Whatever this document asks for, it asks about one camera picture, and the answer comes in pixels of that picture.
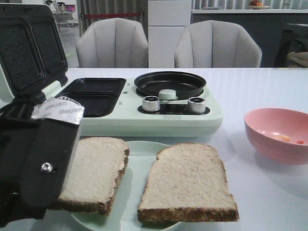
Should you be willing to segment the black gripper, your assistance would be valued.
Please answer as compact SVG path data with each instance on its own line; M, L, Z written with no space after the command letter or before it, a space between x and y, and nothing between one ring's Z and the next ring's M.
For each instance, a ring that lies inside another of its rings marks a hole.
M61 96L35 105L22 96L0 109L2 228L15 220L44 218L45 207L65 187L79 140L84 113L80 103Z

